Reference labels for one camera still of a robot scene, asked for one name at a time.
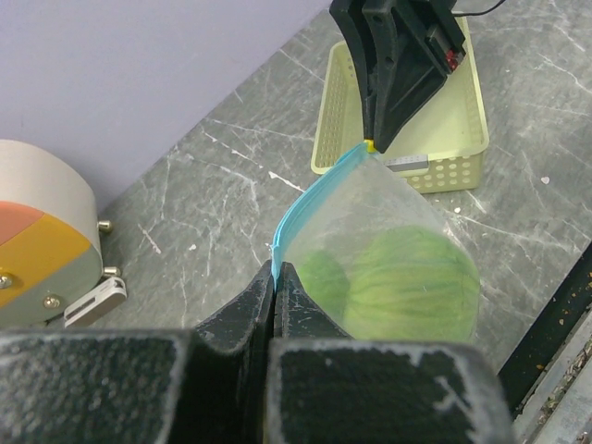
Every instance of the red component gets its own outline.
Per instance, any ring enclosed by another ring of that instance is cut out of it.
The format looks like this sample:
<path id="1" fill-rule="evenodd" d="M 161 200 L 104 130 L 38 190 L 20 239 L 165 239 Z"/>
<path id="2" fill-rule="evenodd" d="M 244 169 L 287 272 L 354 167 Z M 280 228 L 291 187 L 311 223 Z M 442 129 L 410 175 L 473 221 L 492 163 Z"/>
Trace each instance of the red component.
<path id="1" fill-rule="evenodd" d="M 456 54 L 451 49 L 446 53 L 446 61 L 448 62 L 448 66 L 450 69 L 454 70 L 459 66 L 459 62 L 456 59 Z"/>

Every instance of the orange panel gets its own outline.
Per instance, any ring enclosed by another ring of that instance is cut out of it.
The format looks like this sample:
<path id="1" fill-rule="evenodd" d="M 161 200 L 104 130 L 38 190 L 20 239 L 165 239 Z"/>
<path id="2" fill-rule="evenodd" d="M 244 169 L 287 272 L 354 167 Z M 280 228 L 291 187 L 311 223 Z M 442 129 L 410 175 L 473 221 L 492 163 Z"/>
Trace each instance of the orange panel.
<path id="1" fill-rule="evenodd" d="M 0 245 L 41 219 L 43 212 L 20 203 L 0 202 Z"/>
<path id="2" fill-rule="evenodd" d="M 0 290 L 0 307 L 86 252 L 91 243 L 70 225 L 49 215 L 0 245 L 0 273 L 13 285 Z"/>

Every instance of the yellow panel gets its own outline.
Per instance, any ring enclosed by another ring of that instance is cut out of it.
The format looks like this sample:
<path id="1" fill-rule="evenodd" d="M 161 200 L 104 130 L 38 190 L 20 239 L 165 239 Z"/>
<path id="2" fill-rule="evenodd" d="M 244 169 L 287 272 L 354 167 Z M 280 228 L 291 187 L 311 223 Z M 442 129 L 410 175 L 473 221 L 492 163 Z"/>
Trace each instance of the yellow panel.
<path id="1" fill-rule="evenodd" d="M 37 222 L 0 246 L 0 273 L 13 278 L 0 290 L 0 307 L 34 287 L 91 246 L 78 231 L 61 220 L 43 215 Z"/>

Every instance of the plastic bag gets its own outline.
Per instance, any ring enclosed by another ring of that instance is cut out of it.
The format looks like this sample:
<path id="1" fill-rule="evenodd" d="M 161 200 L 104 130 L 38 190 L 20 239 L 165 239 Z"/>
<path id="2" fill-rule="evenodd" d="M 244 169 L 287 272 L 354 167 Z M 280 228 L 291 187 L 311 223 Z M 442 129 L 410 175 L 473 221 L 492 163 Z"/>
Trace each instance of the plastic bag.
<path id="1" fill-rule="evenodd" d="M 361 143 L 289 209 L 272 245 L 356 339 L 471 340 L 479 276 L 446 221 Z"/>

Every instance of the yellow basket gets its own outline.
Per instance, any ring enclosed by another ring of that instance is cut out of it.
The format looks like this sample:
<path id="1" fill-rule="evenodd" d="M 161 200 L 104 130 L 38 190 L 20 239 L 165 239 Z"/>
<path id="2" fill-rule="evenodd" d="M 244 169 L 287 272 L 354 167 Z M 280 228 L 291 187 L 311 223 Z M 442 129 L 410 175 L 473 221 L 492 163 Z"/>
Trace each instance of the yellow basket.
<path id="1" fill-rule="evenodd" d="M 387 152 L 389 166 L 418 191 L 475 188 L 483 170 L 489 134 L 466 18 L 466 57 L 444 86 L 403 127 Z M 331 49 L 311 168 L 324 174 L 364 139 L 362 101 L 345 42 Z"/>

